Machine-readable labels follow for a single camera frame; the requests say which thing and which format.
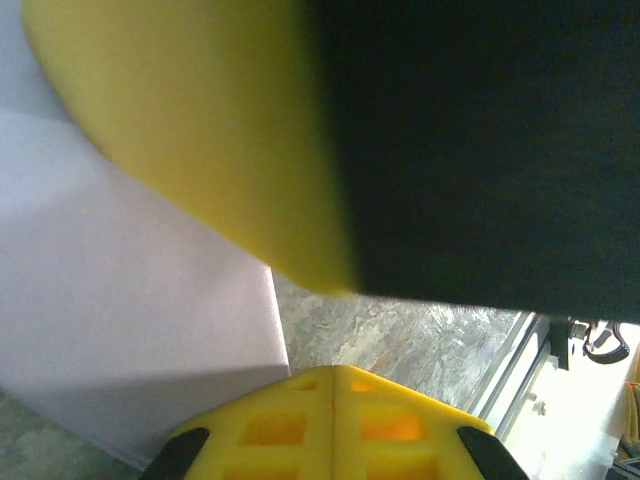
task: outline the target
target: grey marble floor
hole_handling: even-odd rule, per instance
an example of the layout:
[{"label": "grey marble floor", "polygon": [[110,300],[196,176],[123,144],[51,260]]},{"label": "grey marble floor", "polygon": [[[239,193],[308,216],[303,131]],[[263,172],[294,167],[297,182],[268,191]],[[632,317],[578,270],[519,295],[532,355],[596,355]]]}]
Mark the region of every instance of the grey marble floor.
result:
[{"label": "grey marble floor", "polygon": [[[329,299],[275,276],[293,373],[366,368],[459,408],[470,402],[515,314],[487,308]],[[0,480],[133,480],[139,473],[0,393]]]}]

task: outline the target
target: stone floor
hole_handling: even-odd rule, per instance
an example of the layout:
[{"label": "stone floor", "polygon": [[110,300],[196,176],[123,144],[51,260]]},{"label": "stone floor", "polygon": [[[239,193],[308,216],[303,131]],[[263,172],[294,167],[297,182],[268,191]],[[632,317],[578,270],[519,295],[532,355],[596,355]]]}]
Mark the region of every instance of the stone floor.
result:
[{"label": "stone floor", "polygon": [[[311,295],[276,276],[293,373],[352,364],[459,408],[497,357],[513,312]],[[133,480],[139,472],[0,394],[0,480]]]}]

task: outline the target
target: yellow plastic part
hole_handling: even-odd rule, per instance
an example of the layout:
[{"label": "yellow plastic part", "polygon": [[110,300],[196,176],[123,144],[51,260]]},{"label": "yellow plastic part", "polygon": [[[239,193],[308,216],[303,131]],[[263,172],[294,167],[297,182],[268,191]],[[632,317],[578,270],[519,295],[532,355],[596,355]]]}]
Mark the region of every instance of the yellow plastic part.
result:
[{"label": "yellow plastic part", "polygon": [[490,427],[355,367],[318,367],[196,417],[185,480],[483,480],[456,429]]},{"label": "yellow plastic part", "polygon": [[25,0],[103,154],[304,287],[356,287],[296,0]]}]

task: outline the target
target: black fabric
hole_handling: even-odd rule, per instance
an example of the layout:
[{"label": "black fabric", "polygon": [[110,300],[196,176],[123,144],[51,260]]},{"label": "black fabric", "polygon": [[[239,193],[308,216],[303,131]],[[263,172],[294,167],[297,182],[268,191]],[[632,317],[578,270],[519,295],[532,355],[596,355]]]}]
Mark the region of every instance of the black fabric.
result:
[{"label": "black fabric", "polygon": [[529,479],[500,440],[493,435],[474,427],[460,427],[458,437],[485,480]]},{"label": "black fabric", "polygon": [[184,480],[209,438],[206,428],[194,428],[173,437],[144,471],[140,480]]},{"label": "black fabric", "polygon": [[637,1],[305,5],[364,291],[640,318]]}]

